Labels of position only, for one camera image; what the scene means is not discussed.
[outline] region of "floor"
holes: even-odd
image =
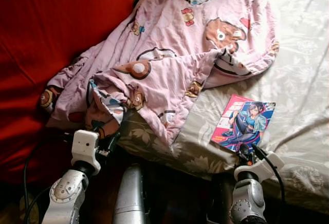
[[[99,175],[91,180],[80,211],[81,224],[112,223],[121,177],[124,170],[135,162],[139,163],[145,171],[152,224],[205,223],[206,211],[211,203],[210,192],[213,191],[211,182],[156,163],[146,162],[128,155],[119,148],[109,159],[107,166],[103,167]],[[11,190],[13,194],[7,191],[5,197],[8,198],[11,195],[12,201],[0,206],[0,223],[22,224],[19,219],[21,189],[14,187]],[[48,196],[45,194],[41,199],[41,211],[46,209],[47,200]],[[279,205],[280,202],[277,200],[266,199],[265,217],[268,224],[276,223]],[[285,216],[282,219],[283,221],[279,223],[329,223],[329,216],[292,206],[286,207]]]

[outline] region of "floral pattern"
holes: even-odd
[[[203,90],[176,141],[162,144],[138,113],[121,126],[120,145],[132,154],[197,177],[232,170],[236,161],[209,143],[232,94],[275,101],[260,147],[284,160],[287,202],[329,214],[328,0],[272,0],[280,13],[280,51],[268,71],[246,81]],[[275,177],[264,193],[280,198]]]

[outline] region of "pink blanket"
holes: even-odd
[[[49,81],[41,96],[47,126],[106,137],[135,108],[171,144],[203,87],[272,64],[276,23],[270,0],[140,0],[105,41]]]

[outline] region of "bed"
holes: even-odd
[[[210,179],[231,171],[235,162],[234,154],[209,142],[230,96],[275,101],[260,147],[284,160],[280,175],[288,203],[329,214],[328,0],[273,1],[280,10],[280,51],[267,71],[204,89],[171,146],[135,111],[121,126],[119,144],[131,154]],[[280,198],[275,177],[263,186]]]
[[[89,129],[102,127],[101,135],[105,136],[113,127],[108,124],[122,122],[119,145],[129,153],[210,179],[215,173],[231,172],[236,160],[234,154],[210,143],[210,137],[230,96],[238,94],[258,101],[274,101],[276,110],[260,147],[276,152],[284,160],[285,167],[280,173],[286,187],[288,203],[328,213],[328,1],[271,0],[278,8],[277,12],[272,13],[272,10],[268,10],[267,0],[245,0],[249,3],[248,7],[256,9],[253,18],[262,13],[262,20],[255,20],[258,24],[253,25],[250,24],[250,19],[239,17],[239,20],[234,17],[236,14],[239,16],[240,11],[233,11],[229,6],[222,7],[221,17],[215,18],[216,14],[211,13],[216,11],[211,10],[211,4],[217,2],[217,6],[223,5],[218,1],[220,0],[171,2],[167,6],[170,11],[175,11],[177,4],[186,6],[179,6],[177,21],[183,18],[181,22],[184,26],[179,27],[170,22],[171,17],[166,12],[159,11],[156,16],[150,15],[153,12],[150,8],[160,9],[163,0],[139,0],[134,12],[108,39],[81,54],[72,65],[48,82],[48,87],[41,96],[41,105],[51,113],[48,126],[77,129],[85,124]],[[240,0],[227,1],[237,6],[241,4]],[[168,28],[171,32],[176,29],[177,34],[192,28],[201,28],[198,19],[210,17],[206,9],[200,8],[201,4],[210,8],[208,11],[214,19],[207,23],[202,20],[202,26],[206,26],[206,37],[202,38],[206,40],[195,45],[186,44],[188,48],[185,48],[185,41],[177,43],[177,35],[173,33],[171,36]],[[224,8],[227,9],[227,14],[222,12]],[[247,14],[248,11],[242,7],[241,13]],[[277,26],[278,36],[274,30],[277,20],[272,16],[279,14],[281,19]],[[240,24],[235,26],[227,21]],[[154,34],[148,32],[149,28],[160,26],[157,22],[161,23],[161,29]],[[225,35],[230,37],[228,45],[223,46],[224,39],[218,42],[211,38],[213,24],[228,28],[226,34],[219,29],[215,30],[218,38],[225,38]],[[259,35],[259,38],[246,35],[244,31],[247,28],[250,32],[251,27],[253,31],[258,30],[259,33],[254,35]],[[146,35],[154,40],[147,40]],[[174,39],[176,50],[163,47],[168,38]],[[273,63],[278,51],[276,40],[280,42],[280,51]],[[249,44],[256,45],[260,51],[264,48],[265,53],[258,53]],[[205,48],[211,50],[198,53],[198,50]],[[245,62],[236,63],[239,52],[246,49],[249,50],[247,52],[254,53],[251,54],[252,57],[261,55],[261,60],[253,65],[250,57],[251,61],[247,61],[247,65]],[[186,61],[183,64],[178,58]],[[232,72],[236,76],[222,77],[221,84],[213,84],[220,85],[219,87],[204,88],[200,92],[204,81],[206,84],[203,86],[207,87],[209,79],[216,80],[209,73],[213,58],[232,65],[229,70],[225,69],[226,73],[232,72],[233,66],[238,66]],[[192,66],[193,72],[185,63]],[[223,64],[217,65],[222,71]],[[171,67],[182,71],[171,71]],[[184,82],[186,76],[193,80],[185,95],[177,97],[175,91],[172,92],[168,87],[167,90],[161,89],[162,86],[157,84],[168,84],[171,75],[177,80],[170,81],[175,88],[187,88],[188,81]],[[161,110],[157,107],[157,104],[161,107],[167,100],[154,96],[163,96],[163,93],[170,96],[168,106],[174,98],[181,101],[176,103],[183,104],[178,105],[174,116],[170,116],[172,110],[167,108],[160,113]],[[126,107],[134,106],[125,116],[123,102]],[[272,197],[280,197],[275,178],[264,183],[264,190]]]

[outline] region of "silver metal part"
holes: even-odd
[[[113,224],[146,224],[142,173],[138,165],[130,166],[122,176]]]
[[[42,224],[78,224],[87,186],[83,172],[68,170],[50,189],[50,204]]]
[[[230,217],[234,223],[241,223],[247,216],[264,219],[265,201],[261,184],[254,179],[239,181],[233,191]]]

